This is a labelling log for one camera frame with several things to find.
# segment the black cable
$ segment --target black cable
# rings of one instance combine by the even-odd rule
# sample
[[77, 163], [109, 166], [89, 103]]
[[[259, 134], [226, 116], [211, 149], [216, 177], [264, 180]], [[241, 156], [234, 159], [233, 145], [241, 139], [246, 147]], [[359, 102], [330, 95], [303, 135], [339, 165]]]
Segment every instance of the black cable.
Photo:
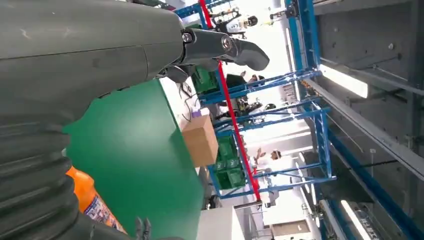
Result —
[[397, 160], [390, 160], [390, 161], [381, 161], [381, 162], [376, 162], [376, 163], [363, 164], [363, 165], [359, 165], [357, 167], [348, 167], [348, 168], [344, 168], [344, 169], [339, 169], [338, 171], [336, 170], [335, 174], [341, 175], [344, 171], [350, 171], [350, 170], [354, 170], [354, 169], [370, 168], [370, 167], [374, 167], [374, 166], [394, 164], [394, 163], [398, 163], [398, 161]]
[[188, 100], [190, 100], [191, 98], [193, 98], [194, 96], [196, 96], [197, 95], [197, 93], [195, 93], [195, 94], [192, 94], [192, 95], [190, 95], [188, 92], [186, 92], [184, 89], [183, 89], [183, 84], [186, 84], [186, 83], [181, 83], [180, 85], [179, 85], [179, 97], [181, 98], [181, 99], [183, 99], [183, 96], [181, 96], [181, 91], [183, 91], [188, 97], [184, 100], [184, 104], [187, 106], [187, 108], [188, 108], [188, 112], [189, 112], [189, 114], [190, 114], [190, 116], [189, 116], [189, 118], [187, 118], [183, 113], [181, 114], [182, 115], [182, 117], [185, 119], [185, 120], [187, 120], [188, 122], [191, 122], [192, 121], [192, 109], [190, 108], [190, 106], [189, 106], [189, 104], [187, 103], [187, 101]]

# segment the blue metal shelf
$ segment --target blue metal shelf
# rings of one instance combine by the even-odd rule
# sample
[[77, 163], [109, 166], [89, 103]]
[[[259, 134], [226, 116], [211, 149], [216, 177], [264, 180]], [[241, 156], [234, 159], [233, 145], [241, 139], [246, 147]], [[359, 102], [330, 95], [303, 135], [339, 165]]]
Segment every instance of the blue metal shelf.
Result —
[[[206, 0], [205, 2], [206, 2], [206, 7], [208, 9], [211, 9], [211, 8], [217, 7], [219, 5], [229, 3], [231, 1], [233, 1], [233, 0]], [[183, 19], [183, 18], [187, 18], [191, 15], [195, 15], [195, 14], [199, 14], [199, 13], [200, 13], [200, 15], [202, 15], [201, 14], [202, 9], [201, 9], [199, 3], [195, 3], [191, 6], [186, 6], [186, 7], [183, 7], [181, 9], [175, 10], [174, 13], [176, 13], [180, 18]]]
[[[232, 99], [246, 96], [249, 93], [254, 93], [264, 89], [269, 89], [277, 86], [286, 85], [296, 81], [300, 81], [307, 78], [312, 78], [321, 75], [320, 71], [317, 70], [299, 70], [295, 72], [289, 72], [284, 75], [275, 76], [253, 83], [246, 83], [240, 86], [231, 87], [228, 89], [229, 96]], [[209, 94], [203, 94], [199, 96], [200, 103], [204, 105], [216, 104], [225, 100], [225, 97], [220, 91], [212, 92]]]
[[[319, 159], [317, 159], [316, 163], [312, 163], [312, 164], [302, 166], [302, 167], [299, 167], [299, 168], [294, 167], [294, 168], [289, 168], [289, 169], [281, 169], [281, 170], [275, 170], [275, 171], [272, 171], [272, 172], [255, 174], [253, 177], [255, 179], [257, 179], [257, 178], [262, 178], [262, 177], [266, 177], [266, 176], [285, 175], [285, 176], [290, 176], [290, 177], [295, 177], [295, 178], [302, 178], [302, 176], [300, 176], [300, 175], [291, 174], [289, 172], [297, 171], [297, 170], [300, 170], [300, 169], [311, 169], [311, 168], [321, 168], [322, 171], [325, 173], [324, 174], [325, 177], [316, 178], [316, 177], [310, 177], [310, 176], [303, 176], [303, 178], [305, 178], [306, 181], [284, 184], [284, 185], [274, 185], [274, 186], [269, 186], [269, 187], [266, 187], [266, 188], [259, 188], [260, 193], [271, 192], [271, 191], [284, 191], [284, 190], [292, 189], [292, 188], [297, 187], [297, 186], [303, 186], [305, 184], [319, 184], [319, 183], [324, 183], [324, 182], [336, 179], [336, 177], [333, 176], [333, 174], [332, 174], [331, 159], [330, 159], [330, 149], [329, 149], [330, 144], [329, 144], [329, 139], [328, 139], [328, 128], [327, 128], [327, 119], [326, 119], [326, 116], [327, 116], [326, 114], [329, 111], [329, 109], [319, 107], [319, 105], [317, 104], [317, 102], [319, 100], [320, 100], [319, 98], [314, 97], [314, 98], [310, 98], [310, 99], [305, 99], [305, 100], [298, 102], [298, 103], [295, 103], [295, 104], [280, 107], [280, 108], [277, 108], [277, 109], [271, 109], [271, 110], [267, 110], [267, 111], [264, 111], [264, 112], [255, 113], [255, 114], [246, 115], [246, 116], [239, 116], [239, 117], [236, 118], [238, 123], [242, 123], [242, 122], [247, 121], [247, 120], [253, 120], [253, 119], [260, 117], [260, 116], [288, 115], [288, 116], [284, 116], [284, 117], [282, 117], [281, 119], [278, 119], [278, 120], [265, 121], [265, 122], [261, 122], [261, 123], [257, 123], [257, 124], [252, 124], [252, 125], [240, 127], [239, 128], [240, 132], [251, 130], [251, 129], [258, 129], [258, 128], [262, 128], [264, 126], [268, 126], [268, 125], [272, 125], [272, 124], [290, 122], [290, 121], [293, 121], [293, 120], [306, 119], [306, 118], [311, 118], [312, 120], [314, 120], [314, 123], [315, 123], [315, 132], [317, 133], [316, 134], [316, 136], [317, 136], [316, 137], [317, 138], [316, 139], [317, 140], [317, 149], [319, 150], [318, 151], [318, 158]], [[300, 113], [291, 113], [291, 114], [287, 112], [287, 110], [289, 110], [289, 109], [294, 109], [294, 108], [299, 108], [299, 107], [305, 107], [305, 108], [309, 108], [311, 110], [305, 111], [305, 112], [300, 112]], [[232, 125], [231, 125], [231, 121], [228, 121], [228, 120], [216, 121], [216, 122], [213, 123], [213, 126], [215, 128], [215, 134], [216, 134], [217, 137], [232, 136], [234, 134], [234, 131], [233, 131]], [[209, 171], [210, 171], [210, 175], [213, 176], [212, 178], [215, 178], [213, 165], [209, 166]], [[216, 179], [212, 179], [212, 183], [215, 187], [215, 191], [218, 193], [218, 195], [222, 199], [240, 197], [240, 196], [244, 196], [244, 195], [250, 195], [250, 194], [253, 193], [252, 190], [235, 193], [236, 191], [241, 189], [241, 188], [236, 188], [236, 189], [232, 190], [230, 193], [227, 193], [225, 195], [221, 195], [220, 194], [220, 187], [218, 185], [218, 181]]]

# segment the ceiling light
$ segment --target ceiling light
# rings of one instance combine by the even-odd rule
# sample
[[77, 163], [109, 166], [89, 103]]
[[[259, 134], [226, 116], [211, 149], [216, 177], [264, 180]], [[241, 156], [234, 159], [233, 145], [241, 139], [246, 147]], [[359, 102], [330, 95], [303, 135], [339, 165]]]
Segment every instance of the ceiling light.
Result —
[[370, 236], [368, 235], [364, 226], [362, 226], [361, 222], [359, 221], [358, 217], [356, 216], [356, 214], [352, 210], [349, 203], [345, 200], [342, 200], [341, 205], [343, 206], [344, 210], [346, 210], [347, 215], [349, 215], [349, 218], [352, 220], [353, 224], [355, 225], [355, 228], [358, 230], [362, 239], [363, 240], [371, 240]]
[[319, 69], [322, 75], [356, 95], [366, 99], [368, 97], [368, 84], [353, 78], [343, 72], [339, 72], [331, 67], [321, 64]]
[[315, 186], [313, 183], [310, 185], [310, 189], [312, 195], [312, 203], [315, 206], [317, 205], [317, 196], [315, 195]]

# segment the blue metal frame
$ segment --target blue metal frame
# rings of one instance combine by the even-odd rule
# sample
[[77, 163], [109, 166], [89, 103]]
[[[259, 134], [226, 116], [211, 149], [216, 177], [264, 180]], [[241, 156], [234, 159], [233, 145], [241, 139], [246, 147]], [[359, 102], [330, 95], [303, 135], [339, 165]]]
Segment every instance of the blue metal frame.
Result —
[[[310, 49], [310, 53], [307, 54], [307, 57], [309, 58], [308, 60], [308, 65], [306, 67], [306, 69], [303, 68], [303, 64], [302, 64], [302, 58], [301, 58], [301, 52], [300, 52], [300, 44], [299, 44], [299, 36], [298, 36], [298, 30], [297, 30], [297, 23], [296, 20], [294, 18], [291, 18], [289, 20], [289, 25], [290, 25], [290, 31], [291, 31], [291, 39], [292, 39], [292, 43], [293, 43], [293, 49], [294, 49], [294, 60], [295, 60], [295, 65], [296, 65], [296, 69], [297, 71], [295, 72], [289, 72], [286, 73], [284, 75], [280, 75], [280, 76], [276, 76], [273, 78], [268, 78], [268, 79], [264, 79], [261, 81], [257, 81], [254, 83], [247, 83], [241, 86], [236, 86], [236, 87], [232, 87], [229, 88], [229, 94], [230, 94], [230, 98], [234, 99], [234, 98], [239, 98], [239, 97], [243, 97], [245, 95], [247, 95], [248, 93], [253, 93], [256, 91], [260, 91], [260, 90], [264, 90], [264, 89], [268, 89], [268, 88], [272, 88], [272, 87], [276, 87], [276, 86], [281, 86], [281, 85], [285, 85], [285, 84], [289, 84], [289, 83], [293, 83], [305, 78], [312, 78], [315, 76], [318, 76], [321, 74], [321, 72], [319, 70], [316, 70], [314, 67], [316, 66], [315, 63], [318, 63], [317, 60], [319, 60], [319, 51], [316, 51], [315, 49], [317, 49], [318, 46], [318, 34], [317, 34], [317, 29], [316, 29], [316, 23], [315, 23], [315, 17], [314, 16], [314, 12], [313, 12], [313, 5], [312, 5], [312, 0], [299, 0], [301, 1], [301, 3], [299, 4], [302, 7], [307, 7], [308, 11], [299, 11], [299, 19], [300, 19], [300, 23], [301, 23], [301, 28], [302, 28], [302, 35], [305, 36], [305, 32], [309, 32], [307, 37], [308, 39], [304, 39], [303, 42], [307, 43], [308, 49]], [[220, 3], [227, 3], [229, 2], [228, 0], [217, 0], [217, 1], [206, 1], [207, 4], [209, 4], [209, 6], [215, 7], [215, 5], [218, 5]], [[193, 6], [189, 6], [180, 10], [177, 10], [176, 13], [181, 17], [188, 17], [190, 15], [199, 13], [200, 14], [200, 20], [202, 22], [202, 26], [203, 28], [206, 28], [206, 22], [205, 22], [205, 18], [202, 14], [202, 9], [200, 8], [200, 5], [194, 4]], [[221, 101], [225, 100], [224, 94], [223, 94], [223, 88], [222, 88], [222, 84], [220, 79], [220, 76], [218, 73], [217, 74], [217, 79], [218, 79], [218, 84], [220, 87], [220, 91], [218, 92], [214, 92], [214, 93], [210, 93], [210, 94], [205, 94], [199, 97], [200, 102], [204, 105], [207, 104], [214, 104], [214, 103], [218, 103]], [[288, 172], [291, 171], [296, 171], [298, 169], [308, 169], [308, 168], [316, 168], [316, 167], [320, 167], [321, 169], [323, 169], [323, 171], [326, 173], [326, 176], [324, 178], [314, 178], [314, 177], [304, 177], [305, 179], [307, 179], [306, 181], [300, 181], [300, 182], [296, 182], [296, 183], [291, 183], [291, 184], [286, 184], [286, 185], [280, 185], [280, 186], [269, 186], [266, 188], [260, 188], [259, 192], [263, 193], [263, 192], [271, 192], [271, 191], [284, 191], [284, 190], [288, 190], [288, 189], [292, 189], [294, 187], [297, 186], [303, 186], [306, 184], [318, 184], [318, 183], [323, 183], [323, 182], [327, 182], [327, 181], [331, 181], [331, 180], [335, 180], [336, 177], [332, 176], [332, 172], [331, 172], [331, 162], [330, 162], [330, 155], [329, 155], [329, 143], [328, 143], [328, 135], [327, 135], [327, 122], [326, 122], [326, 113], [329, 110], [328, 108], [320, 108], [317, 104], [316, 101], [318, 101], [318, 99], [308, 99], [296, 104], [292, 104], [290, 106], [287, 107], [282, 107], [279, 109], [273, 109], [273, 110], [269, 110], [263, 113], [257, 113], [257, 114], [252, 114], [252, 115], [248, 115], [248, 116], [241, 116], [237, 118], [237, 122], [242, 122], [248, 119], [253, 119], [255, 117], [258, 116], [262, 116], [262, 115], [275, 115], [275, 114], [281, 114], [281, 115], [287, 115], [288, 113], [285, 112], [285, 110], [290, 109], [290, 108], [297, 108], [299, 106], [303, 106], [303, 105], [311, 105], [311, 111], [307, 111], [307, 112], [302, 112], [302, 113], [294, 113], [294, 114], [290, 114], [290, 116], [286, 116], [283, 117], [279, 120], [274, 120], [274, 121], [266, 121], [266, 122], [261, 122], [259, 124], [253, 124], [253, 125], [248, 125], [245, 126], [243, 128], [240, 129], [240, 131], [246, 131], [249, 129], [255, 129], [255, 128], [262, 128], [264, 126], [267, 125], [271, 125], [271, 124], [276, 124], [276, 123], [283, 123], [283, 122], [289, 122], [289, 121], [293, 121], [295, 119], [304, 119], [304, 118], [312, 118], [314, 120], [316, 120], [316, 124], [315, 124], [315, 129], [316, 132], [319, 134], [319, 140], [318, 145], [320, 147], [320, 154], [319, 154], [319, 160], [317, 163], [314, 164], [310, 164], [310, 165], [306, 165], [303, 167], [299, 167], [299, 168], [289, 168], [289, 169], [283, 169], [283, 170], [279, 170], [279, 171], [274, 171], [274, 172], [269, 172], [269, 173], [260, 173], [260, 174], [256, 174], [255, 176], [253, 176], [255, 179], [260, 178], [260, 177], [264, 177], [264, 176], [271, 176], [271, 175], [275, 175], [275, 174], [282, 174], [282, 175], [287, 175], [287, 176], [291, 176], [291, 177], [300, 177], [298, 175], [295, 174], [291, 174]], [[216, 135], [217, 137], [219, 136], [234, 136], [234, 132], [232, 129], [228, 130], [228, 128], [231, 127], [231, 121], [224, 121], [221, 123], [215, 123], [215, 130], [216, 130]], [[245, 166], [244, 162], [242, 161], [242, 165], [243, 165], [243, 169], [246, 172], [247, 167]], [[211, 180], [212, 183], [215, 187], [215, 191], [216, 194], [221, 197], [222, 199], [227, 199], [227, 198], [234, 198], [234, 197], [240, 197], [240, 196], [245, 196], [245, 195], [250, 195], [253, 194], [253, 183], [249, 181], [249, 178], [247, 178], [246, 182], [248, 183], [248, 185], [250, 186], [250, 190], [246, 191], [246, 192], [237, 192], [239, 189], [241, 188], [236, 188], [231, 190], [229, 193], [222, 195], [220, 192], [220, 186], [219, 186], [219, 182], [215, 176], [215, 171], [214, 171], [214, 166], [210, 165], [208, 166], [209, 172], [210, 172], [210, 176], [211, 176]]]
[[[281, 85], [286, 85], [296, 81], [300, 81], [306, 78], [312, 78], [319, 76], [322, 73], [319, 70], [299, 70], [296, 72], [290, 72], [285, 75], [275, 76], [272, 78], [263, 79], [253, 83], [246, 83], [243, 85], [230, 87], [228, 89], [229, 96], [231, 99], [240, 98], [246, 96], [249, 93], [254, 93], [264, 89], [269, 89]], [[199, 96], [200, 103], [203, 105], [216, 104], [225, 100], [224, 95], [220, 92], [212, 92]]]
[[[317, 145], [320, 149], [322, 149], [322, 151], [318, 155], [319, 159], [316, 163], [312, 163], [312, 164], [301, 166], [301, 167], [293, 167], [293, 168], [282, 169], [282, 170], [277, 170], [277, 171], [272, 171], [272, 172], [258, 173], [258, 174], [255, 174], [253, 176], [254, 179], [258, 179], [258, 178], [265, 177], [265, 176], [274, 176], [274, 175], [281, 174], [281, 175], [286, 175], [286, 176], [290, 176], [290, 177], [305, 178], [306, 181], [301, 181], [301, 182], [291, 183], [291, 184], [285, 184], [285, 185], [271, 186], [271, 187], [266, 187], [266, 188], [259, 188], [260, 193], [270, 192], [270, 191], [284, 191], [284, 190], [292, 189], [293, 187], [297, 187], [297, 186], [303, 186], [303, 185], [306, 185], [306, 184], [323, 183], [323, 182], [326, 182], [326, 181], [331, 181], [331, 180], [336, 179], [335, 176], [332, 176], [330, 151], [329, 151], [330, 144], [329, 144], [329, 141], [328, 141], [328, 138], [327, 138], [328, 137], [328, 135], [327, 135], [328, 129], [327, 129], [327, 122], [326, 122], [326, 113], [328, 112], [329, 109], [319, 107], [317, 105], [317, 102], [319, 100], [320, 100], [319, 97], [314, 97], [314, 98], [311, 98], [311, 99], [305, 99], [304, 101], [301, 101], [301, 102], [298, 102], [298, 103], [295, 103], [295, 104], [291, 104], [291, 105], [288, 105], [288, 106], [280, 107], [280, 108], [277, 108], [277, 109], [271, 109], [271, 110], [268, 110], [268, 111], [265, 111], [265, 112], [255, 113], [255, 114], [251, 114], [251, 115], [247, 115], [247, 116], [240, 116], [240, 117], [236, 118], [237, 122], [240, 123], [240, 122], [248, 120], [248, 119], [253, 119], [253, 118], [256, 118], [258, 116], [264, 116], [264, 115], [268, 115], [268, 114], [281, 114], [281, 113], [287, 114], [286, 112], [283, 112], [283, 111], [286, 111], [288, 109], [298, 108], [298, 107], [307, 108], [307, 106], [309, 106], [309, 108], [311, 109], [310, 111], [306, 111], [306, 112], [291, 113], [290, 116], [282, 117], [279, 120], [261, 122], [261, 123], [258, 123], [258, 124], [253, 124], [253, 125], [241, 127], [239, 129], [240, 132], [246, 131], [246, 130], [249, 130], [249, 129], [262, 128], [264, 126], [275, 124], [275, 123], [290, 122], [290, 121], [293, 121], [294, 119], [311, 118], [311, 119], [319, 119], [320, 120], [320, 124], [316, 124], [315, 128], [317, 128], [318, 132], [321, 133], [320, 139], [319, 139]], [[221, 121], [221, 122], [215, 122], [214, 127], [215, 127], [215, 134], [218, 138], [222, 137], [222, 136], [233, 136], [234, 135], [234, 131], [232, 129], [229, 129], [229, 128], [231, 128], [231, 121], [225, 120], [225, 121]], [[297, 171], [297, 170], [302, 170], [302, 169], [311, 169], [311, 168], [321, 168], [323, 170], [323, 172], [325, 173], [325, 177], [323, 177], [323, 178], [316, 178], [316, 177], [309, 177], [309, 176], [301, 177], [299, 175], [289, 173], [289, 172], [292, 172], [292, 171]], [[215, 174], [214, 174], [214, 171], [213, 171], [214, 167], [210, 166], [209, 170], [210, 170], [210, 175], [215, 177]], [[248, 178], [247, 178], [246, 181], [249, 184], [249, 186], [253, 186], [252, 183], [249, 182]], [[215, 187], [216, 192], [219, 192], [220, 187], [218, 185], [218, 182], [215, 181], [214, 179], [212, 179], [212, 183]], [[253, 193], [252, 189], [250, 189], [249, 191], [245, 191], [245, 192], [235, 193], [238, 189], [232, 190], [230, 193], [227, 193], [225, 195], [220, 194], [219, 196], [222, 199], [227, 199], [227, 198], [240, 197], [240, 196], [244, 196], [244, 195], [250, 195], [250, 194]]]
[[343, 145], [343, 143], [328, 130], [328, 138], [333, 144], [334, 148], [343, 156], [346, 162], [349, 164], [348, 167], [356, 173], [358, 177], [363, 181], [366, 187], [372, 191], [376, 200], [380, 205], [387, 211], [393, 221], [399, 226], [403, 234], [407, 239], [424, 239], [424, 233], [415, 225], [414, 221], [405, 214], [396, 202], [390, 197], [390, 195], [382, 188], [382, 186], [367, 172], [367, 170], [361, 167], [360, 162], [356, 157]]
[[[216, 6], [225, 4], [225, 3], [229, 3], [233, 0], [206, 0], [206, 7], [208, 9], [214, 8]], [[208, 26], [206, 25], [205, 22], [205, 16], [203, 16], [202, 14], [202, 8], [200, 7], [199, 3], [195, 3], [193, 5], [190, 6], [186, 6], [183, 7], [181, 9], [175, 10], [174, 13], [176, 13], [181, 19], [183, 18], [187, 18], [191, 15], [195, 15], [195, 14], [199, 14], [200, 16], [200, 21], [201, 21], [201, 25], [203, 27], [203, 29], [208, 29]]]

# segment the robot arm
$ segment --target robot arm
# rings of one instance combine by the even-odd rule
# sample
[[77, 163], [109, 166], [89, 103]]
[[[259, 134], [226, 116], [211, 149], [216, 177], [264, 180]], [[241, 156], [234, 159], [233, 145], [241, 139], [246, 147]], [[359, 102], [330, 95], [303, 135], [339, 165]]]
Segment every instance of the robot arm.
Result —
[[0, 239], [130, 239], [79, 213], [62, 127], [95, 98], [217, 60], [255, 70], [269, 61], [252, 43], [184, 29], [167, 10], [115, 0], [2, 0]]

